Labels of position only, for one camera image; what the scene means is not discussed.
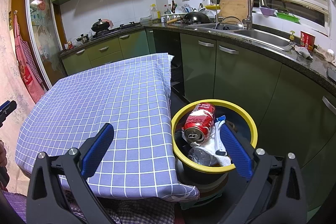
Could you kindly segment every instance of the gas stove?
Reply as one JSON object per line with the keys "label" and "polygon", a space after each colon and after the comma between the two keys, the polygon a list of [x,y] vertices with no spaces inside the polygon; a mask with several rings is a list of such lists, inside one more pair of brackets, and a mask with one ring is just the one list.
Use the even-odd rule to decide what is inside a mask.
{"label": "gas stove", "polygon": [[138,26],[141,26],[140,23],[135,23],[134,21],[130,22],[129,24],[120,24],[119,27],[114,28],[112,30],[103,30],[100,32],[96,32],[95,35],[92,36],[92,40],[98,39],[98,38],[102,38],[102,37],[106,37],[112,33],[121,31],[121,30],[127,30],[127,29],[132,29],[132,28],[136,28]]}

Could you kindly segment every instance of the pot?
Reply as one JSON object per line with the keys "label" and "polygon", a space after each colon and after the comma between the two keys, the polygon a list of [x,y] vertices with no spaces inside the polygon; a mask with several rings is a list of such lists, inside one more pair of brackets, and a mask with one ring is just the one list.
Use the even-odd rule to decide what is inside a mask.
{"label": "pot", "polygon": [[211,23],[211,20],[207,15],[200,13],[200,12],[190,12],[190,13],[185,14],[183,18],[179,17],[179,18],[175,18],[175,19],[167,21],[167,24],[171,24],[171,23],[174,23],[180,20],[183,20],[183,23],[190,23],[190,24],[192,23],[201,23],[201,24]]}
{"label": "pot", "polygon": [[101,18],[97,22],[93,23],[91,30],[94,32],[101,32],[107,30],[110,27],[109,22],[101,21]]}
{"label": "pot", "polygon": [[81,41],[83,44],[89,41],[89,35],[86,34],[84,35],[83,33],[81,34],[80,38],[76,39],[78,42]]}

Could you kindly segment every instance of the yellow bin rim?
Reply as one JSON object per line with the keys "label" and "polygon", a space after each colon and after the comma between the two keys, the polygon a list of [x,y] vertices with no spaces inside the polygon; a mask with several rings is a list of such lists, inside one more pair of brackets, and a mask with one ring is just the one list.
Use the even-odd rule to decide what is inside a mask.
{"label": "yellow bin rim", "polygon": [[207,173],[207,174],[219,174],[219,173],[225,173],[228,171],[231,171],[233,169],[235,169],[235,165],[234,164],[230,164],[228,166],[222,166],[222,167],[210,167],[210,166],[203,166],[200,164],[197,164],[195,162],[193,162],[192,160],[188,159],[186,156],[183,155],[183,153],[179,150],[179,148],[176,145],[175,142],[175,129],[176,129],[176,125],[179,122],[179,120],[189,111],[193,110],[195,108],[195,106],[199,103],[210,103],[213,104],[214,106],[224,106],[226,108],[232,109],[234,110],[236,113],[238,113],[239,115],[241,115],[241,117],[243,117],[243,119],[247,122],[247,125],[250,128],[250,132],[251,132],[251,145],[253,146],[253,148],[256,147],[257,145],[257,141],[258,141],[258,133],[257,133],[257,127],[252,119],[252,117],[245,111],[243,110],[240,106],[228,102],[228,101],[223,101],[223,100],[217,100],[217,99],[208,99],[208,100],[200,100],[200,101],[196,101],[193,103],[190,103],[189,105],[186,105],[185,107],[183,107],[182,109],[180,109],[175,116],[172,118],[171,120],[171,129],[172,129],[172,138],[173,138],[173,152],[174,154],[177,156],[177,158],[182,161],[184,164],[186,164],[187,166],[189,166],[190,168],[196,170],[196,171],[200,171],[203,173]]}

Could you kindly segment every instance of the granite countertop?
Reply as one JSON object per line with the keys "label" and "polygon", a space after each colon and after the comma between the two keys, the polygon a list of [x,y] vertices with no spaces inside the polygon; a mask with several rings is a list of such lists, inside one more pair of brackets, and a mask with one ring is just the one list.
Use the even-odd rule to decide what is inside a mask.
{"label": "granite countertop", "polygon": [[130,32],[134,32],[134,31],[138,31],[138,30],[142,30],[144,29],[144,26],[143,25],[140,25],[140,26],[137,26],[135,28],[131,28],[131,29],[125,29],[125,30],[120,30],[120,31],[117,31],[117,32],[114,32],[110,35],[107,35],[107,36],[104,36],[104,37],[100,37],[100,38],[97,38],[97,39],[94,39],[94,40],[91,40],[89,42],[86,42],[85,44],[81,44],[79,46],[76,46],[74,48],[72,48],[71,50],[63,50],[59,53],[59,58],[63,58],[73,52],[77,52],[78,50],[81,50],[83,48],[86,48],[88,46],[91,46],[93,44],[96,44],[98,42],[101,42],[103,40],[107,40],[107,39],[110,39],[110,38],[113,38],[113,37],[118,37],[120,35],[123,35],[123,34],[128,34]]}
{"label": "granite countertop", "polygon": [[[202,29],[194,30],[191,28],[186,28],[185,24],[168,25],[166,23],[158,23],[145,25],[145,27],[197,35],[213,40],[224,41],[230,44],[237,45],[239,47],[249,49],[254,52],[258,52],[302,73],[336,97],[336,84],[329,80],[327,77],[327,68],[330,67],[333,70],[335,70],[336,68],[325,59],[313,52],[311,53],[311,56],[313,57],[313,60],[311,61],[299,55],[294,49],[289,52],[285,52],[282,50],[277,50],[275,48],[269,48],[253,40],[243,37],[237,37],[229,33],[214,32]],[[282,32],[277,32],[274,34],[281,36],[281,33]]]}

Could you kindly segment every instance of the cutting board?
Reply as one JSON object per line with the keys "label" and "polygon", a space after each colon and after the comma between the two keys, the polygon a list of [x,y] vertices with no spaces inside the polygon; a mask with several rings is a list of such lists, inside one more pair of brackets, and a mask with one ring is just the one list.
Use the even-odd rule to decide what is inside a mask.
{"label": "cutting board", "polygon": [[246,19],[248,15],[248,0],[220,0],[220,17],[235,16],[240,20]]}

